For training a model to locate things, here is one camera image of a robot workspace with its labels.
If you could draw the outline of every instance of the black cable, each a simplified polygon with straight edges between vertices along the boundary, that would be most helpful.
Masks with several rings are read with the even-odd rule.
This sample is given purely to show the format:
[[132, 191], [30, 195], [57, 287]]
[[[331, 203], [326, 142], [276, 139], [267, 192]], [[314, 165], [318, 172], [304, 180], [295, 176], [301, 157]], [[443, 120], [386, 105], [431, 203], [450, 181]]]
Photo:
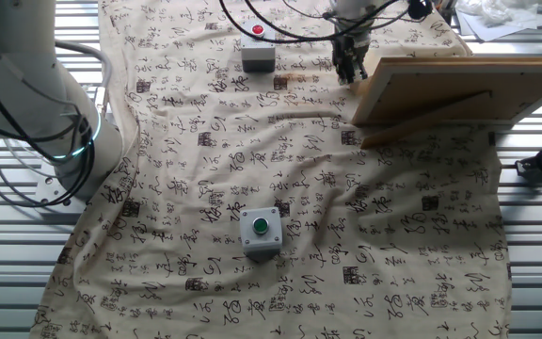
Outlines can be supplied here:
[[300, 11], [300, 10], [298, 10], [298, 9], [296, 9], [296, 8], [294, 8], [294, 7], [292, 7], [292, 5], [288, 4], [288, 0], [282, 0], [282, 1], [283, 1], [283, 4], [284, 4], [287, 8], [289, 8], [289, 9], [295, 11], [296, 13], [298, 13], [298, 14], [304, 16], [304, 17], [311, 18], [311, 19], [325, 19], [323, 16], [314, 16], [314, 15], [310, 15], [310, 14], [307, 14], [307, 13], [305, 13], [305, 12], [303, 12], [303, 11]]
[[[53, 135], [53, 136], [50, 136], [50, 137], [32, 137], [31, 139], [34, 142], [53, 141], [53, 140], [56, 140], [58, 138], [66, 136], [73, 128], [75, 128], [74, 124], [68, 126], [64, 131], [62, 131], [62, 132], [60, 132], [60, 133], [58, 133], [56, 135]], [[11, 134], [10, 132], [4, 131], [1, 128], [0, 128], [0, 135], [3, 136], [3, 137], [15, 138], [15, 139], [18, 139], [20, 141], [26, 141], [25, 138], [23, 138], [21, 136], [14, 135], [14, 134]]]
[[75, 151], [74, 149], [74, 137], [75, 137], [75, 134], [76, 134], [76, 130], [77, 130], [77, 127], [78, 127], [78, 124], [79, 122], [84, 118], [82, 114], [80, 114], [80, 112], [77, 112], [77, 115], [79, 115], [81, 118], [79, 120], [77, 120], [75, 123], [74, 123], [74, 127], [73, 127], [73, 133], [72, 133], [72, 144], [71, 144], [71, 147], [69, 149], [69, 151], [66, 153], [66, 155], [60, 159], [60, 158], [56, 158], [50, 154], [48, 154], [47, 152], [45, 152], [39, 145], [36, 144], [36, 139], [35, 138], [32, 138], [32, 137], [29, 137], [26, 132], [24, 131], [24, 129], [20, 126], [20, 124], [18, 124], [18, 122], [16, 122], [14, 120], [14, 118], [11, 116], [11, 114], [8, 112], [8, 110], [6, 109], [6, 107], [3, 105], [3, 103], [1, 102], [0, 100], [0, 112], [1, 114], [4, 116], [4, 118], [6, 118], [6, 121], [8, 121], [8, 123], [16, 130], [16, 132], [18, 132], [18, 134], [20, 135], [20, 137], [18, 137], [18, 139], [20, 140], [23, 140], [25, 142], [27, 142], [35, 151], [39, 152], [41, 155], [43, 155], [43, 157], [45, 157], [47, 160], [51, 161], [52, 163], [56, 163], [56, 164], [65, 164], [66, 162], [70, 161], [70, 156], [72, 155], [72, 153]]
[[297, 34], [290, 33], [290, 32], [288, 32], [288, 31], [286, 31], [284, 29], [281, 29], [281, 28], [275, 26], [270, 21], [268, 21], [266, 18], [264, 18], [263, 15], [258, 10], [256, 10], [254, 6], [252, 6], [252, 3], [250, 2], [250, 0], [245, 0], [246, 5], [250, 8], [250, 10], [254, 13], [254, 15], [256, 15], [256, 17], [259, 18], [262, 22], [264, 22], [269, 27], [275, 29], [276, 31], [278, 31], [279, 33], [281, 33], [283, 35], [286, 35], [286, 36], [292, 37], [292, 38], [296, 38], [296, 39], [303, 39], [304, 41], [302, 41], [302, 42], [334, 40], [335, 38], [346, 35], [346, 34], [352, 32], [353, 30], [357, 29], [359, 26], [365, 24], [366, 22], [368, 22], [369, 20], [374, 18], [375, 15], [379, 14], [382, 10], [386, 9], [388, 6], [396, 3], [397, 1], [399, 1], [399, 0], [390, 0], [390, 1], [388, 1], [387, 3], [383, 4], [382, 6], [376, 8], [376, 9], [374, 9], [371, 13], [368, 13], [361, 20], [354, 23], [353, 25], [351, 25], [350, 27], [346, 28], [343, 31], [340, 31], [338, 33], [334, 33], [334, 34], [331, 34], [331, 35], [328, 35], [328, 36], [324, 36], [324, 37], [311, 38], [311, 37], [304, 37], [304, 36], [299, 36]]
[[76, 180], [72, 184], [71, 188], [66, 193], [64, 193], [62, 196], [56, 198], [55, 200], [53, 200], [51, 202], [37, 202], [37, 201], [34, 201], [34, 200], [26, 197], [24, 193], [17, 190], [8, 181], [8, 179], [6, 178], [3, 171], [1, 171], [1, 167], [0, 167], [0, 177], [4, 181], [4, 183], [12, 191], [14, 191], [16, 194], [18, 194], [20, 197], [22, 197], [23, 199], [25, 199], [26, 201], [28, 201], [30, 203], [15, 202], [15, 201], [11, 200], [10, 198], [8, 198], [1, 191], [0, 191], [0, 197], [3, 200], [5, 200], [6, 202], [9, 202], [10, 204], [13, 204], [13, 205], [16, 205], [16, 206], [21, 206], [21, 207], [32, 207], [32, 208], [47, 207], [47, 206], [53, 206], [53, 205], [61, 204], [65, 200], [73, 197], [78, 192], [78, 190], [81, 189], [81, 187], [83, 187], [83, 185], [87, 181], [89, 175], [91, 174], [91, 170], [93, 169], [95, 148], [93, 146], [93, 143], [90, 142], [91, 128], [90, 127], [87, 127], [87, 128], [88, 128], [89, 132], [84, 134], [84, 135], [87, 135], [87, 137], [83, 137], [83, 141], [87, 142], [88, 145], [86, 146], [86, 149], [81, 154], [81, 165], [80, 165], [81, 166], [81, 171], [79, 172], [79, 175], [77, 176]]
[[52, 155], [48, 154], [47, 152], [45, 152], [38, 144], [36, 144], [31, 137], [29, 137], [26, 132], [24, 131], [24, 129], [22, 128], [22, 126], [20, 126], [20, 124], [18, 124], [18, 122], [16, 122], [14, 120], [14, 118], [11, 116], [11, 114], [9, 114], [8, 110], [6, 109], [6, 107], [3, 105], [3, 103], [1, 102], [0, 100], [0, 112], [1, 114], [4, 116], [4, 118], [6, 118], [6, 121], [8, 121], [8, 123], [14, 128], [14, 130], [16, 130], [16, 132], [20, 135], [20, 137], [25, 140], [33, 149], [35, 149], [35, 151], [41, 153], [46, 159], [48, 159], [49, 161], [52, 161], [52, 162], [57, 162], [57, 163], [60, 163], [60, 161], [56, 158], [54, 158]]
[[[393, 3], [397, 2], [399, 0], [390, 0], [389, 2], [385, 3], [384, 5], [380, 6], [378, 9], [374, 10], [373, 12], [367, 14], [363, 19], [361, 19], [358, 23], [355, 23], [353, 24], [352, 26], [346, 28], [344, 31], [341, 31], [341, 32], [338, 32], [338, 33], [334, 33], [334, 34], [331, 34], [331, 35], [328, 35], [328, 36], [324, 36], [324, 37], [302, 37], [302, 36], [297, 36], [299, 37], [298, 39], [295, 39], [295, 40], [271, 40], [271, 39], [265, 39], [265, 38], [261, 38], [261, 37], [258, 37], [258, 36], [255, 36], [254, 34], [246, 31], [241, 25], [239, 25], [233, 18], [232, 16], [230, 15], [229, 11], [227, 10], [227, 7], [225, 6], [225, 1], [224, 0], [219, 0], [219, 4], [221, 5], [221, 9], [223, 9], [223, 13], [225, 13], [225, 16], [227, 16], [227, 18], [229, 19], [229, 21], [242, 33], [244, 33], [245, 35], [253, 38], [254, 40], [261, 40], [261, 41], [265, 41], [265, 42], [271, 42], [271, 43], [277, 43], [277, 44], [285, 44], [285, 43], [299, 43], [299, 42], [315, 42], [315, 41], [327, 41], [327, 40], [334, 40], [340, 36], [343, 36], [345, 34], [348, 34], [349, 32], [353, 31], [354, 29], [358, 28], [359, 26], [361, 26], [362, 24], [364, 24], [365, 22], [367, 22], [368, 20], [370, 20], [371, 18], [373, 18], [377, 13], [379, 13], [380, 11], [384, 10], [385, 8], [387, 8], [388, 6], [392, 5]], [[266, 20], [262, 15], [261, 13], [259, 13], [258, 11], [255, 12], [255, 14], [257, 15], [257, 17], [259, 19], [261, 19], [261, 21], [263, 21], [264, 23], [269, 23], [268, 20]], [[268, 24], [270, 27], [276, 29], [279, 33], [282, 33], [282, 34], [285, 34], [283, 32], [286, 32], [284, 31], [283, 29], [281, 28], [278, 28], [276, 26], [274, 26], [273, 24], [269, 23]], [[295, 36], [294, 34], [290, 33], [290, 32], [286, 32], [288, 34], [285, 34], [285, 35], [288, 35], [288, 36]]]

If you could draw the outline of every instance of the cable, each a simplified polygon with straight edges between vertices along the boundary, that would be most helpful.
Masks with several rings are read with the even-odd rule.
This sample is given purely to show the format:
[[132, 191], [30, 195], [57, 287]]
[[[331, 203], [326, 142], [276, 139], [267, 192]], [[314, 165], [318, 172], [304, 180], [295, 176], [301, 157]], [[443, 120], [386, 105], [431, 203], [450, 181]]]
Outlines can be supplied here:
[[399, 0], [390, 0], [388, 1], [387, 3], [383, 4], [382, 6], [374, 9], [371, 13], [365, 15], [363, 17], [363, 19], [361, 19], [360, 21], [358, 21], [357, 23], [353, 24], [352, 26], [346, 28], [345, 30], [343, 31], [340, 31], [338, 33], [334, 33], [332, 35], [329, 35], [329, 36], [325, 36], [325, 37], [320, 37], [320, 38], [309, 38], [309, 37], [303, 37], [303, 36], [298, 36], [296, 34], [293, 34], [293, 33], [290, 33], [288, 31], [285, 31], [275, 25], [273, 25], [271, 22], [269, 22], [268, 20], [266, 20], [266, 18], [264, 18], [262, 16], [262, 14], [255, 9], [254, 6], [252, 6], [252, 3], [250, 2], [250, 0], [245, 0], [246, 2], [246, 5], [250, 8], [250, 10], [252, 10], [252, 12], [254, 13], [254, 15], [257, 16], [257, 18], [259, 18], [262, 22], [264, 22], [265, 24], [269, 25], [269, 27], [277, 30], [279, 33], [281, 34], [284, 34], [288, 37], [292, 37], [292, 38], [297, 38], [297, 39], [305, 39], [307, 41], [313, 41], [313, 40], [333, 40], [334, 38], [338, 38], [340, 36], [343, 36], [343, 35], [346, 35], [348, 34], [349, 32], [355, 30], [356, 28], [358, 28], [359, 26], [365, 24], [367, 21], [369, 21], [370, 19], [372, 19], [375, 15], [379, 14], [382, 10], [386, 9], [388, 6], [396, 3], [397, 1]]
[[[85, 50], [89, 50], [89, 51], [91, 51], [91, 50], [97, 51], [97, 50], [91, 49], [90, 47], [87, 47], [87, 46], [80, 46], [80, 47], [85, 47]], [[109, 59], [107, 59], [107, 57], [105, 55], [101, 55], [101, 57], [104, 57], [109, 62]], [[28, 83], [26, 81], [26, 79], [24, 79], [24, 78], [21, 79], [21, 82], [24, 85], [26, 85], [27, 87], [29, 87], [31, 90], [33, 90], [35, 93], [37, 93], [38, 95], [40, 95], [40, 96], [42, 96], [42, 97], [44, 97], [44, 98], [46, 98], [46, 99], [48, 99], [48, 100], [50, 100], [52, 102], [55, 102], [55, 103], [58, 103], [58, 104], [61, 104], [61, 105], [71, 105], [74, 108], [75, 113], [79, 117], [81, 117], [81, 120], [84, 119], [84, 115], [81, 113], [81, 110], [79, 109], [78, 105], [76, 105], [75, 103], [54, 98], [54, 97], [48, 95], [47, 93], [43, 92], [42, 90], [37, 89], [36, 87], [34, 87], [30, 83]], [[64, 131], [62, 131], [62, 132], [60, 132], [60, 133], [58, 133], [58, 134], [56, 134], [54, 136], [51, 136], [51, 137], [31, 137], [31, 138], [28, 138], [28, 136], [22, 136], [22, 133], [21, 133], [20, 136], [14, 136], [10, 132], [6, 132], [6, 131], [4, 131], [2, 129], [0, 129], [0, 135], [5, 136], [5, 137], [17, 138], [19, 140], [26, 141], [26, 142], [29, 142], [29, 143], [30, 142], [52, 141], [52, 140], [55, 140], [57, 138], [65, 136], [71, 130], [76, 131], [76, 128], [77, 128], [79, 122], [80, 121], [76, 121], [74, 125], [71, 125], [71, 126], [67, 127], [66, 129], [64, 129]], [[62, 159], [68, 159], [69, 156], [74, 152], [74, 137], [75, 137], [75, 135], [72, 136], [72, 145], [71, 145], [71, 148], [69, 149], [69, 152], [64, 157], [62, 157]], [[48, 155], [49, 155], [48, 153], [43, 153], [43, 156], [47, 157]], [[60, 159], [57, 158], [56, 162], [59, 163], [59, 164], [64, 164], [66, 161], [60, 160]]]
[[407, 14], [407, 11], [404, 11], [403, 13], [399, 14], [396, 18], [390, 19], [390, 20], [387, 21], [386, 23], [372, 26], [371, 29], [383, 28], [383, 27], [386, 27], [386, 26], [389, 25], [389, 24], [394, 24], [395, 22], [397, 22], [397, 21], [399, 21], [401, 18], [403, 18], [403, 17], [405, 16], [405, 14]]
[[300, 10], [298, 10], [298, 9], [296, 9], [296, 8], [294, 8], [294, 7], [292, 7], [292, 5], [288, 4], [288, 0], [282, 0], [282, 1], [283, 1], [283, 4], [284, 4], [287, 8], [289, 8], [289, 9], [295, 11], [296, 13], [298, 13], [298, 14], [304, 16], [304, 17], [311, 18], [311, 19], [325, 19], [323, 16], [314, 16], [314, 15], [310, 15], [310, 14], [307, 14], [307, 13], [305, 13], [305, 12], [303, 12], [303, 11], [300, 11]]
[[18, 122], [16, 122], [13, 119], [13, 117], [9, 114], [9, 112], [7, 111], [7, 109], [5, 108], [5, 106], [3, 105], [1, 100], [0, 100], [0, 113], [6, 118], [8, 123], [16, 130], [16, 132], [19, 135], [15, 136], [15, 135], [11, 134], [10, 132], [7, 132], [7, 131], [1, 130], [1, 129], [0, 129], [0, 132], [3, 132], [3, 133], [0, 133], [0, 134], [2, 136], [15, 137], [15, 138], [18, 138], [20, 140], [23, 140], [23, 141], [27, 142], [34, 150], [39, 152], [45, 159], [50, 160], [50, 161], [56, 163], [57, 165], [65, 164], [65, 163], [67, 163], [69, 161], [72, 161], [74, 159], [74, 156], [71, 156], [71, 155], [75, 152], [74, 143], [75, 143], [75, 140], [76, 140], [77, 131], [83, 130], [81, 132], [81, 134], [80, 134], [80, 139], [81, 139], [81, 144], [85, 145], [85, 146], [83, 146], [84, 151], [81, 152], [80, 164], [71, 173], [68, 173], [68, 175], [71, 175], [72, 173], [75, 173], [78, 169], [80, 169], [80, 172], [79, 172], [76, 180], [72, 183], [71, 188], [66, 193], [64, 193], [60, 197], [56, 198], [55, 200], [53, 200], [51, 202], [36, 202], [36, 201], [26, 197], [22, 192], [17, 190], [8, 181], [8, 179], [6, 178], [3, 171], [1, 171], [1, 167], [0, 167], [0, 176], [1, 176], [2, 180], [4, 181], [4, 183], [7, 186], [9, 186], [9, 188], [12, 189], [21, 198], [23, 198], [24, 200], [26, 200], [27, 202], [30, 202], [30, 203], [15, 202], [15, 201], [9, 199], [8, 197], [6, 197], [1, 191], [0, 191], [0, 197], [2, 199], [4, 199], [6, 202], [9, 202], [9, 203], [11, 203], [13, 205], [23, 206], [23, 207], [46, 207], [46, 206], [52, 206], [52, 205], [60, 204], [60, 203], [63, 203], [68, 198], [74, 196], [81, 189], [81, 187], [85, 184], [85, 182], [87, 181], [89, 175], [91, 174], [91, 171], [93, 169], [94, 153], [95, 153], [95, 148], [94, 148], [93, 140], [92, 140], [92, 130], [91, 130], [91, 127], [89, 126], [88, 122], [86, 121], [85, 116], [83, 114], [81, 114], [81, 111], [80, 111], [79, 107], [75, 103], [65, 102], [65, 101], [53, 98], [53, 97], [49, 96], [47, 93], [44, 93], [43, 91], [41, 91], [41, 90], [35, 88], [34, 86], [32, 86], [25, 79], [21, 79], [21, 81], [22, 81], [23, 84], [28, 86], [31, 90], [33, 90], [34, 92], [36, 92], [37, 94], [41, 95], [42, 97], [44, 97], [46, 99], [49, 99], [49, 100], [51, 100], [53, 102], [56, 102], [56, 103], [59, 103], [59, 104], [71, 105], [71, 106], [74, 107], [75, 113], [78, 116], [78, 119], [75, 120], [73, 125], [66, 128], [65, 131], [63, 131], [63, 133], [57, 134], [56, 136], [53, 136], [53, 137], [62, 137], [62, 136], [66, 135], [68, 132], [70, 132], [72, 130], [72, 145], [71, 145], [71, 148], [70, 148], [69, 152], [66, 154], [66, 156], [64, 157], [66, 160], [63, 160], [63, 161], [60, 161], [60, 160], [56, 159], [55, 157], [49, 155], [39, 145], [36, 144], [36, 142], [38, 142], [36, 140], [50, 140], [50, 139], [54, 139], [54, 138], [53, 137], [41, 137], [41, 138], [29, 137], [27, 135], [27, 133], [24, 131], [24, 129], [20, 126], [20, 124], [18, 124]]
[[79, 172], [79, 174], [78, 174], [76, 180], [74, 181], [74, 183], [72, 184], [71, 188], [66, 193], [64, 193], [62, 196], [56, 198], [55, 200], [53, 200], [51, 202], [37, 202], [37, 201], [34, 201], [34, 200], [28, 198], [25, 194], [20, 192], [18, 189], [16, 189], [8, 181], [8, 179], [6, 178], [3, 171], [1, 171], [1, 167], [0, 167], [0, 177], [4, 181], [4, 183], [12, 191], [14, 191], [14, 193], [16, 193], [18, 196], [20, 196], [21, 198], [23, 198], [24, 200], [26, 200], [26, 201], [28, 201], [30, 203], [15, 202], [15, 201], [11, 200], [10, 198], [8, 198], [1, 191], [0, 191], [0, 197], [3, 200], [5, 200], [6, 202], [9, 202], [10, 204], [13, 204], [13, 205], [16, 205], [16, 206], [38, 208], [38, 207], [47, 207], [47, 206], [57, 205], [57, 204], [63, 203], [65, 200], [67, 200], [70, 197], [74, 196], [76, 194], [76, 192], [78, 192], [78, 190], [81, 189], [81, 187], [85, 184], [85, 182], [87, 181], [87, 178], [91, 174], [91, 170], [93, 168], [93, 162], [94, 162], [94, 156], [93, 155], [95, 153], [95, 149], [94, 149], [93, 143], [90, 142], [90, 138], [91, 138], [90, 129], [91, 128], [90, 127], [87, 127], [87, 128], [89, 129], [89, 133], [87, 133], [88, 137], [87, 138], [84, 137], [83, 140], [87, 141], [88, 146], [86, 148], [86, 151], [82, 152], [82, 154], [81, 154], [81, 171]]
[[[69, 149], [68, 153], [65, 155], [65, 157], [63, 159], [70, 159], [70, 155], [72, 155], [72, 153], [74, 152], [74, 137], [75, 137], [75, 133], [76, 133], [76, 129], [77, 129], [77, 126], [78, 126], [78, 123], [79, 121], [81, 121], [83, 119], [83, 115], [80, 114], [80, 110], [78, 110], [78, 107], [74, 104], [74, 103], [70, 103], [72, 105], [75, 106], [75, 108], [77, 109], [77, 114], [81, 117], [81, 119], [77, 120], [74, 124], [74, 127], [70, 126], [70, 127], [67, 127], [63, 132], [70, 132], [70, 130], [73, 128], [73, 139], [72, 139], [72, 145], [71, 145], [71, 148]], [[60, 159], [57, 159], [55, 157], [53, 157], [52, 155], [48, 154], [47, 152], [45, 152], [39, 145], [36, 144], [37, 141], [35, 141], [34, 138], [32, 137], [29, 137], [26, 132], [24, 131], [24, 129], [20, 126], [20, 124], [18, 124], [18, 122], [16, 122], [13, 117], [11, 116], [11, 114], [8, 112], [8, 110], [6, 109], [6, 107], [3, 105], [3, 103], [1, 102], [0, 100], [0, 112], [1, 114], [4, 116], [4, 118], [6, 118], [6, 121], [8, 121], [8, 123], [16, 130], [16, 132], [20, 135], [20, 137], [18, 137], [18, 139], [21, 139], [23, 141], [26, 141], [33, 149], [35, 149], [37, 152], [41, 153], [45, 158], [47, 158], [48, 160], [54, 162], [54, 163], [57, 163], [57, 164], [64, 164], [66, 163], [67, 161], [70, 161], [70, 160], [60, 160]]]
[[84, 44], [62, 40], [56, 40], [56, 47], [64, 48], [75, 52], [82, 52], [98, 58], [105, 65], [104, 77], [102, 78], [102, 87], [108, 87], [108, 84], [110, 83], [110, 78], [112, 77], [112, 62], [104, 52], [97, 50], [93, 47], [86, 46]]
[[[64, 131], [54, 135], [54, 136], [50, 136], [50, 137], [32, 137], [31, 139], [35, 142], [46, 142], [46, 141], [53, 141], [53, 140], [56, 140], [58, 138], [61, 138], [61, 137], [64, 137], [66, 134], [68, 134], [72, 128], [74, 128], [74, 125], [71, 125], [69, 127], [67, 127]], [[4, 131], [0, 128], [0, 135], [1, 136], [4, 136], [4, 137], [10, 137], [10, 138], [15, 138], [15, 139], [19, 139], [20, 141], [26, 141], [25, 138], [21, 137], [21, 136], [17, 136], [17, 135], [13, 135], [11, 134], [10, 132], [7, 132], [7, 131]]]
[[259, 19], [261, 19], [261, 21], [263, 21], [264, 23], [268, 23], [268, 25], [274, 29], [276, 29], [279, 33], [282, 33], [286, 36], [296, 36], [298, 37], [297, 39], [295, 40], [271, 40], [271, 39], [265, 39], [265, 38], [261, 38], [261, 37], [258, 37], [258, 36], [255, 36], [254, 34], [246, 31], [241, 25], [239, 25], [233, 18], [232, 16], [230, 15], [229, 11], [227, 10], [227, 7], [225, 6], [225, 1], [224, 0], [219, 0], [219, 4], [221, 5], [221, 9], [223, 9], [223, 13], [225, 13], [225, 15], [227, 16], [227, 18], [229, 19], [229, 21], [242, 33], [244, 33], [245, 35], [253, 38], [254, 40], [261, 40], [261, 41], [266, 41], [266, 42], [271, 42], [271, 43], [277, 43], [277, 44], [285, 44], [285, 43], [299, 43], [299, 42], [313, 42], [313, 41], [326, 41], [326, 40], [334, 40], [335, 38], [338, 38], [340, 36], [343, 36], [345, 34], [348, 34], [350, 33], [351, 31], [355, 30], [356, 28], [358, 28], [359, 26], [361, 26], [362, 24], [364, 24], [365, 22], [367, 22], [368, 20], [370, 20], [371, 18], [373, 18], [375, 15], [377, 15], [377, 13], [379, 13], [380, 11], [384, 10], [385, 8], [387, 8], [388, 6], [394, 4], [395, 2], [399, 1], [399, 0], [390, 0], [389, 2], [385, 3], [384, 5], [380, 6], [378, 9], [374, 10], [373, 12], [367, 14], [365, 17], [363, 17], [363, 19], [361, 19], [359, 22], [353, 24], [352, 26], [346, 28], [344, 31], [340, 31], [338, 33], [334, 33], [334, 34], [331, 34], [331, 35], [328, 35], [328, 36], [324, 36], [324, 37], [302, 37], [302, 36], [297, 36], [295, 34], [292, 34], [290, 32], [287, 32], [281, 28], [278, 28], [276, 26], [274, 26], [273, 24], [269, 23], [268, 20], [266, 20], [262, 15], [261, 13], [259, 13], [258, 11], [256, 11], [256, 9], [252, 6], [252, 4], [250, 4], [249, 0], [246, 0], [247, 1], [247, 5], [249, 7], [251, 7], [251, 10], [255, 13], [255, 15], [257, 15], [257, 17]]
[[9, 139], [3, 139], [4, 140], [4, 143], [6, 144], [6, 146], [8, 147], [8, 150], [9, 152], [11, 153], [11, 155], [16, 159], [18, 160], [21, 164], [23, 164], [28, 170], [32, 170], [34, 171], [35, 173], [37, 173], [38, 175], [42, 175], [42, 176], [45, 176], [45, 177], [49, 177], [49, 178], [56, 178], [56, 179], [62, 179], [62, 178], [67, 178], [73, 174], [76, 173], [76, 170], [78, 169], [75, 169], [69, 173], [66, 173], [66, 174], [63, 174], [63, 175], [52, 175], [52, 174], [48, 174], [48, 173], [44, 173], [38, 169], [35, 169], [33, 168], [32, 166], [26, 164], [24, 162], [24, 160], [16, 153], [16, 151], [14, 151], [13, 149], [13, 146], [11, 144], [11, 142], [9, 142]]

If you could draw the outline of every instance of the metal grating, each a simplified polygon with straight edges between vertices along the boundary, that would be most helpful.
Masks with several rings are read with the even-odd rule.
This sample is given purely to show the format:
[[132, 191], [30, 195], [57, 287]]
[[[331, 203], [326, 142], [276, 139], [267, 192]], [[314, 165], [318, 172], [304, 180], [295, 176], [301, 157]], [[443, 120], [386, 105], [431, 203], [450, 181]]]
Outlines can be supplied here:
[[[56, 38], [99, 48], [97, 7], [95, 0], [58, 0]], [[458, 30], [456, 17], [453, 24]], [[490, 43], [472, 36], [463, 39], [481, 56], [536, 56], [542, 55], [540, 28]], [[58, 57], [82, 85], [100, 83], [97, 59], [63, 50], [58, 51]], [[89, 89], [90, 96], [94, 90]], [[542, 186], [524, 183], [513, 166], [517, 159], [542, 149], [542, 108], [513, 130], [500, 132], [497, 145], [503, 164], [499, 198], [514, 284], [510, 337], [542, 339]], [[19, 152], [26, 162], [40, 167], [31, 153]], [[3, 145], [0, 158], [10, 181], [23, 192], [34, 194], [39, 177], [23, 169]], [[0, 199], [0, 339], [27, 338], [44, 286], [74, 223], [75, 216], [43, 218], [32, 209], [15, 208]]]

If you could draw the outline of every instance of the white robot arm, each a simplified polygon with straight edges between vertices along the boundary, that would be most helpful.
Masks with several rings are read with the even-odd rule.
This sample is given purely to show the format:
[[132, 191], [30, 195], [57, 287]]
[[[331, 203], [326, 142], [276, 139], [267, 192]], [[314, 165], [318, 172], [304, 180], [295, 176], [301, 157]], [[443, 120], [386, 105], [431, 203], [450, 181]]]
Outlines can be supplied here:
[[86, 200], [118, 164], [122, 143], [56, 60], [55, 10], [55, 1], [0, 0], [0, 137], [29, 142]]

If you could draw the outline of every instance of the beige fabric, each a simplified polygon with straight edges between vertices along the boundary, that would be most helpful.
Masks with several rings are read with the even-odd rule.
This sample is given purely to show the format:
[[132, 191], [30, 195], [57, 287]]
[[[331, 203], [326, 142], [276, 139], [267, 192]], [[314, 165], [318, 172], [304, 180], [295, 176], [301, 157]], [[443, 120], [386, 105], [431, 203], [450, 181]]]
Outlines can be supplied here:
[[[293, 31], [331, 32], [257, 7]], [[245, 8], [231, 5], [240, 19]], [[329, 43], [280, 46], [275, 73], [246, 74], [239, 35], [210, 0], [100, 9], [126, 154], [61, 253], [31, 338], [506, 337], [487, 129], [362, 152], [371, 132], [347, 123], [358, 100], [337, 85]], [[375, 39], [392, 55], [467, 53], [437, 14]], [[283, 251], [255, 263], [237, 220], [274, 205]]]

